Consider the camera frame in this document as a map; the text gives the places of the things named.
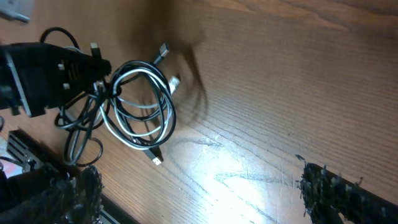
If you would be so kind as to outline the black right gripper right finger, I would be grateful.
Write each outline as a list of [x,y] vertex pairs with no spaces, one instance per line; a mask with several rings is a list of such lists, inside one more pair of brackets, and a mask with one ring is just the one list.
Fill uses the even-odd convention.
[[297,188],[312,223],[397,223],[397,205],[365,190],[361,181],[350,182],[296,157],[304,162]]

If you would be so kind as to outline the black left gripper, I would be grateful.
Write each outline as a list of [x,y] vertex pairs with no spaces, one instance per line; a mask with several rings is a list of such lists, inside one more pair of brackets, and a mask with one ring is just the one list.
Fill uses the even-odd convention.
[[85,96],[102,102],[106,87],[100,79],[110,72],[100,49],[92,49],[91,55],[69,49],[62,54],[61,47],[38,42],[2,45],[1,109],[19,115],[22,108],[36,117],[46,109],[68,108]]

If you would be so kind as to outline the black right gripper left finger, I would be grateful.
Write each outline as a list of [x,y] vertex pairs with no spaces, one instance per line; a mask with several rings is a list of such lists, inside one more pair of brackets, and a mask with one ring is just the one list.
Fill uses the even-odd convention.
[[1,212],[1,223],[99,223],[103,184],[96,167],[51,184],[41,193]]

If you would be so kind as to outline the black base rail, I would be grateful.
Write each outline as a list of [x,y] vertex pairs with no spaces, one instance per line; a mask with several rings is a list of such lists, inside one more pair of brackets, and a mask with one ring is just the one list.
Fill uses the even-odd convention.
[[[89,166],[83,169],[66,166],[22,130],[10,131],[8,139],[1,140],[1,212],[41,193],[51,184],[76,177]],[[103,189],[101,204],[99,223],[137,222],[107,198]]]

